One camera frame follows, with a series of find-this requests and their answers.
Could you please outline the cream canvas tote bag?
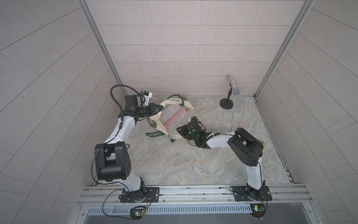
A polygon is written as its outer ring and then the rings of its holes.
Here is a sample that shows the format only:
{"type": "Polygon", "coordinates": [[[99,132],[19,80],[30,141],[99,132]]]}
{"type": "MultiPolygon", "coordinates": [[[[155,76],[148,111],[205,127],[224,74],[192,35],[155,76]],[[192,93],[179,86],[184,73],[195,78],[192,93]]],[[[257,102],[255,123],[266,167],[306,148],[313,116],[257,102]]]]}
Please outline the cream canvas tote bag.
{"type": "Polygon", "coordinates": [[[191,103],[182,95],[173,94],[160,103],[160,105],[164,109],[147,119],[154,122],[157,130],[174,141],[183,138],[177,131],[177,128],[187,125],[193,116],[200,120],[191,103]]]}

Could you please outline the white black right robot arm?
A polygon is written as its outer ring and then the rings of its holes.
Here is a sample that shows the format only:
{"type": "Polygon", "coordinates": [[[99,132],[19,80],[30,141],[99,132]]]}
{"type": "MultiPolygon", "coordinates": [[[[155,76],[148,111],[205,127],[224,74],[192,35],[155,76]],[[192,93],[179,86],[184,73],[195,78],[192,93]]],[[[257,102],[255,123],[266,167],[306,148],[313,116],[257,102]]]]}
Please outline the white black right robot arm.
{"type": "Polygon", "coordinates": [[[239,127],[230,133],[209,133],[201,122],[194,117],[188,124],[177,128],[178,133],[187,141],[194,141],[198,148],[230,148],[246,166],[247,184],[245,187],[230,186],[236,201],[272,200],[262,172],[263,144],[239,127]]]}

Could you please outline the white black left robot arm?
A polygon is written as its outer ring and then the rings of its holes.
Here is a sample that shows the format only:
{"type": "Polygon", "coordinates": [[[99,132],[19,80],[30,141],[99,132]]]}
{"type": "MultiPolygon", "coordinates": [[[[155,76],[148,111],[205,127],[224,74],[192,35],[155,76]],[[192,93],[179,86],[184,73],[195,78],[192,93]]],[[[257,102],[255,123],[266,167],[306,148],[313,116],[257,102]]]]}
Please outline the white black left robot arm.
{"type": "Polygon", "coordinates": [[[110,96],[119,106],[120,114],[110,137],[94,148],[92,165],[96,167],[96,173],[91,176],[99,185],[122,185],[122,202],[141,203],[148,200],[149,196],[143,178],[131,172],[131,159],[126,141],[139,120],[157,115],[164,107],[149,101],[152,97],[151,92],[137,90],[133,95],[125,96],[125,106],[122,106],[113,94],[117,87],[120,85],[114,85],[110,89],[110,96]]]}

